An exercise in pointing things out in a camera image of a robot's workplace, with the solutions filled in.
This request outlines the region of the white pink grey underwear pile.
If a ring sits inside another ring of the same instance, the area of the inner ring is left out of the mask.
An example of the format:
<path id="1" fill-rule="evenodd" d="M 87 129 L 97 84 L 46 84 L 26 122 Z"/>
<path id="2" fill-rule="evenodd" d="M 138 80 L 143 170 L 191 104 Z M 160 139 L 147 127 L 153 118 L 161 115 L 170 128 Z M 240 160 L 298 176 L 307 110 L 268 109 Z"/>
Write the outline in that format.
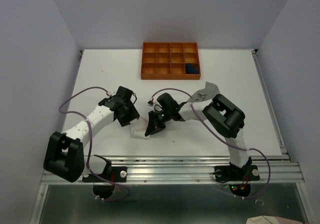
<path id="1" fill-rule="evenodd" d="M 148 120 L 143 117 L 133 120 L 129 125 L 130 137 L 134 139 L 142 139 L 142 140 L 150 139 L 151 138 L 150 135 L 145 136 L 147 126 L 148 126 Z"/>

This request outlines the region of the navy blue underwear white trim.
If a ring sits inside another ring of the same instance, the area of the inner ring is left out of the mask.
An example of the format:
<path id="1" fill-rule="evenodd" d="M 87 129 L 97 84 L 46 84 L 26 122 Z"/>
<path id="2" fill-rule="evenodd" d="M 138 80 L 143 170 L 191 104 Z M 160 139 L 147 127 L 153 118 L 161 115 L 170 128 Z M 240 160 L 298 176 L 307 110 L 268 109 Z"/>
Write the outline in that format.
<path id="1" fill-rule="evenodd" d="M 185 73 L 186 73 L 186 74 L 190 74 L 190 75 L 193 75 L 193 74 L 197 75 L 197 74 L 199 74 L 200 72 L 199 72 L 199 70 L 198 70 L 196 67 L 194 67 L 191 63 L 186 63 L 186 64 L 185 64 Z"/>

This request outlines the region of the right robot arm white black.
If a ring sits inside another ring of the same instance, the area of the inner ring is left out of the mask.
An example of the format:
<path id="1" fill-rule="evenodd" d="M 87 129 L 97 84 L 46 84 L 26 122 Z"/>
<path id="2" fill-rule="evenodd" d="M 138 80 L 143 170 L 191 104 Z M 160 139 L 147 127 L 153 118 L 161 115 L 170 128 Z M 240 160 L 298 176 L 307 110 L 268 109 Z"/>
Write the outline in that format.
<path id="1" fill-rule="evenodd" d="M 148 113 L 148 125 L 145 136 L 151 136 L 166 128 L 166 122 L 205 120 L 223 137 L 222 142 L 228 146 L 230 155 L 230 173 L 235 179 L 242 179 L 248 174 L 248 166 L 252 163 L 243 137 L 245 114 L 224 95 L 218 93 L 213 99 L 201 102 L 175 101 L 169 93 L 157 98 L 161 111 Z"/>

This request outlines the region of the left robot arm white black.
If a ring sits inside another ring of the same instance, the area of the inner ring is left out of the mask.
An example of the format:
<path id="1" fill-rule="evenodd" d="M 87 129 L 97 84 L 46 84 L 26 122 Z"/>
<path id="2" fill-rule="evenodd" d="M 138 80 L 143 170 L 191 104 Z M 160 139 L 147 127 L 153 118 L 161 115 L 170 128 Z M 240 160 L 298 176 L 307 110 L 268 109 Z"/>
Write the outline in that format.
<path id="1" fill-rule="evenodd" d="M 83 118 L 74 127 L 60 133 L 54 132 L 47 145 L 43 162 L 43 169 L 70 183 L 75 182 L 80 176 L 86 175 L 91 170 L 87 167 L 90 162 L 85 158 L 84 148 L 89 145 L 92 150 L 93 137 L 103 128 L 118 121 L 121 127 L 131 124 L 133 120 L 140 118 L 131 101 L 136 94 L 123 86 L 119 86 L 115 94 L 106 89 L 106 98 L 102 99 L 93 111 L 85 116 L 78 111 L 64 111 L 65 101 L 58 109 L 63 114 L 76 114 Z"/>

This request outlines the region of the orange compartment tray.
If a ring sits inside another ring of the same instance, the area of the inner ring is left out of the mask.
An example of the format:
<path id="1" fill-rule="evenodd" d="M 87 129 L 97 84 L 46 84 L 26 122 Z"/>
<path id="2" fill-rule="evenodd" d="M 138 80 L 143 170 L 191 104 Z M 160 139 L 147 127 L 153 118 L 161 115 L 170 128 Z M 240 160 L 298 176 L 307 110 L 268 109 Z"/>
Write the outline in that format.
<path id="1" fill-rule="evenodd" d="M 186 74 L 192 64 L 199 74 Z M 142 80 L 199 80 L 201 65 L 196 42 L 144 42 L 140 77 Z"/>

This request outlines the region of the white pink bag corner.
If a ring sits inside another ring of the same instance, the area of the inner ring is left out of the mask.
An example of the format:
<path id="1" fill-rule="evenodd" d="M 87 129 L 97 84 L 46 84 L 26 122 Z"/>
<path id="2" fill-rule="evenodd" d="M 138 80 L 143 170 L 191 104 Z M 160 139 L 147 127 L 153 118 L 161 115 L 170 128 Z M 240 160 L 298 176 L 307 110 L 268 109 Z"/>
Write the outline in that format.
<path id="1" fill-rule="evenodd" d="M 301 222 L 278 216 L 256 216 L 247 219 L 246 224 L 301 224 Z"/>

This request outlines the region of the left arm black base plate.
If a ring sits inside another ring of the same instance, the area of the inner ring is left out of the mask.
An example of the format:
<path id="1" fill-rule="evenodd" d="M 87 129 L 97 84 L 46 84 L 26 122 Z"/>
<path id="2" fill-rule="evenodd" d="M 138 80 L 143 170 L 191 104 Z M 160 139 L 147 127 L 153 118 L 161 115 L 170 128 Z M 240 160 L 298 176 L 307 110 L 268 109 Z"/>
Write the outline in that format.
<path id="1" fill-rule="evenodd" d="M 106 166 L 98 176 L 113 183 L 125 183 L 127 181 L 127 170 L 126 166 Z M 82 181 L 84 183 L 105 183 L 93 174 L 82 177 Z"/>

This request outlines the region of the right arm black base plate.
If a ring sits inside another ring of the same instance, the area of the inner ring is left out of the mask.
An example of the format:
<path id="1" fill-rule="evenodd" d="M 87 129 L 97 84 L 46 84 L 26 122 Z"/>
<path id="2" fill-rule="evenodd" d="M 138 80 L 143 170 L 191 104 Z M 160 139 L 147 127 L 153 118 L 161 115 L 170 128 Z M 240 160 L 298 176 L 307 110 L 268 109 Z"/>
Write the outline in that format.
<path id="1" fill-rule="evenodd" d="M 219 165 L 214 167 L 213 178 L 219 183 L 259 181 L 260 174 L 256 165 L 251 165 L 248 168 Z"/>

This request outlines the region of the aluminium rail frame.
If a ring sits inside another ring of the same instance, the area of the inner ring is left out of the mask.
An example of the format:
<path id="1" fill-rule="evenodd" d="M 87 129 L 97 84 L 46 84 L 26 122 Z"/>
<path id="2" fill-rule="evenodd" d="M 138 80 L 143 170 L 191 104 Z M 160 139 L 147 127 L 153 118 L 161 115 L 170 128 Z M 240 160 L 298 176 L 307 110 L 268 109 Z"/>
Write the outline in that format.
<path id="1" fill-rule="evenodd" d="M 83 52 L 69 108 L 85 115 L 103 98 L 101 87 L 119 86 L 137 94 L 136 108 L 147 117 L 147 104 L 158 90 L 178 102 L 206 82 L 244 111 L 244 138 L 260 181 L 252 183 L 253 199 L 230 195 L 212 179 L 214 167 L 229 162 L 228 148 L 198 121 L 170 121 L 148 140 L 132 138 L 129 127 L 114 122 L 93 140 L 94 154 L 128 168 L 130 195 L 119 202 L 96 200 L 92 184 L 65 180 L 45 172 L 48 186 L 43 224 L 244 224 L 248 218 L 278 216 L 307 220 L 299 184 L 300 166 L 290 161 L 274 114 L 265 97 L 252 51 L 199 51 L 200 80 L 142 80 L 140 49 L 87 49 Z"/>

